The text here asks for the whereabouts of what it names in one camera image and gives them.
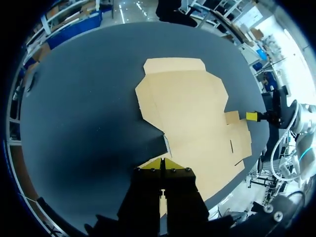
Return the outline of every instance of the person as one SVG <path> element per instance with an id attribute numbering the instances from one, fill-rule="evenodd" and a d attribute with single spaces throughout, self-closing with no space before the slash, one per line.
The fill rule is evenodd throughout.
<path id="1" fill-rule="evenodd" d="M 197 22 L 180 12 L 181 0 L 159 0 L 156 15 L 160 21 L 195 27 Z"/>

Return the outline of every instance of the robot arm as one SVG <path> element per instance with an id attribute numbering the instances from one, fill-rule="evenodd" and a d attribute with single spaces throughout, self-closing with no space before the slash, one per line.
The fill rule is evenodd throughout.
<path id="1" fill-rule="evenodd" d="M 273 126 L 279 129 L 285 129 L 285 133 L 277 141 L 272 154 L 273 157 L 280 142 L 287 135 L 288 131 L 295 134 L 295 150 L 289 154 L 288 159 L 292 159 L 296 174 L 291 174 L 284 167 L 280 167 L 285 178 L 278 176 L 271 165 L 273 175 L 282 181 L 291 181 L 301 179 L 302 181 L 316 174 L 316 106 L 299 104 L 294 100 L 290 107 L 286 104 L 286 87 L 273 91 L 272 110 L 265 113 L 253 112 L 247 113 L 248 120 L 261 121 L 267 120 Z"/>

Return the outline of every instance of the wire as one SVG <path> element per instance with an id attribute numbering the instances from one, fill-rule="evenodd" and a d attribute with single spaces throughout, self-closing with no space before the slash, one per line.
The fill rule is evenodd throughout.
<path id="1" fill-rule="evenodd" d="M 222 214 L 221 214 L 221 212 L 219 211 L 219 206 L 218 206 L 218 205 L 217 205 L 217 212 L 218 212 L 219 216 L 222 217 Z"/>
<path id="2" fill-rule="evenodd" d="M 295 191 L 295 192 L 291 193 L 290 195 L 288 195 L 287 198 L 290 199 L 292 196 L 294 196 L 294 195 L 296 195 L 296 194 L 302 195 L 302 199 L 301 199 L 301 200 L 303 201 L 303 205 L 302 205 L 302 208 L 303 208 L 303 207 L 305 206 L 306 196 L 305 196 L 305 193 L 303 193 L 302 191 Z M 296 214 L 298 213 L 299 204 L 300 204 L 300 203 L 297 204 L 297 209 L 296 209 L 295 213 L 293 214 L 293 217 L 295 217 Z"/>
<path id="3" fill-rule="evenodd" d="M 23 197 L 25 197 L 26 199 L 28 199 L 28 200 L 33 201 L 33 202 L 36 203 L 36 201 L 34 201 L 33 199 L 30 199 L 30 198 L 28 198 L 27 196 L 25 196 L 25 195 L 23 195 L 23 194 L 21 194 L 21 193 L 18 193 L 18 194 L 21 195 L 21 196 L 23 196 Z"/>
<path id="4" fill-rule="evenodd" d="M 272 174 L 273 174 L 277 179 L 279 179 L 279 180 L 281 180 L 281 181 L 292 181 L 292 180 L 294 180 L 294 179 L 300 177 L 300 174 L 298 174 L 297 176 L 295 176 L 295 177 L 293 177 L 293 178 L 288 178 L 288 179 L 282 178 L 282 177 L 280 177 L 280 176 L 278 176 L 278 175 L 276 174 L 275 169 L 274 169 L 274 167 L 273 167 L 273 158 L 274 158 L 274 156 L 275 156 L 276 150 L 277 150 L 277 148 L 278 148 L 280 142 L 284 139 L 284 137 L 287 135 L 288 131 L 290 130 L 290 128 L 291 128 L 292 125 L 294 124 L 294 122 L 295 122 L 295 120 L 296 120 L 296 117 L 297 117 L 297 114 L 298 114 L 299 104 L 298 104 L 297 100 L 294 100 L 293 102 L 296 102 L 296 107 L 295 107 L 295 112 L 294 112 L 293 118 L 292 118 L 290 124 L 288 125 L 287 129 L 286 129 L 285 132 L 283 133 L 283 135 L 282 135 L 282 136 L 280 137 L 280 139 L 276 142 L 276 145 L 275 145 L 275 147 L 274 147 L 273 150 L 272 150 L 271 159 L 270 159 L 270 169 L 271 169 L 271 171 L 272 171 Z"/>
<path id="5" fill-rule="evenodd" d="M 290 195 L 288 195 L 287 198 L 291 198 L 292 196 L 294 196 L 296 194 L 302 195 L 303 205 L 305 206 L 305 193 L 303 193 L 302 191 L 295 191 L 295 192 L 291 193 Z"/>

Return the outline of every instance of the dark gray work surface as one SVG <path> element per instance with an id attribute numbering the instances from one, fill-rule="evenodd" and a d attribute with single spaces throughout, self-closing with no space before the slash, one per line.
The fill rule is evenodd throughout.
<path id="1" fill-rule="evenodd" d="M 133 167 L 165 153 L 162 132 L 142 120 L 135 94 L 146 59 L 160 57 L 200 58 L 225 85 L 225 111 L 238 110 L 241 119 L 246 111 L 265 111 L 242 54 L 200 29 L 161 22 L 117 25 L 55 48 L 24 94 L 24 159 L 38 195 L 83 232 L 85 223 L 94 225 L 95 214 L 117 218 Z M 246 177 L 268 140 L 267 123 L 248 127 L 253 156 L 206 202 L 209 208 Z"/>

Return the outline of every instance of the cardboard sheet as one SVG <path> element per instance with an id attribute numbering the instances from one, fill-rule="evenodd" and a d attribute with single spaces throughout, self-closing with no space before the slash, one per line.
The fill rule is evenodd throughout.
<path id="1" fill-rule="evenodd" d="M 251 155 L 247 123 L 238 111 L 224 113 L 222 80 L 206 72 L 200 59 L 148 59 L 144 70 L 135 91 L 143 119 L 168 140 L 169 152 L 159 158 L 192 168 L 207 200 L 244 169 L 241 161 Z"/>

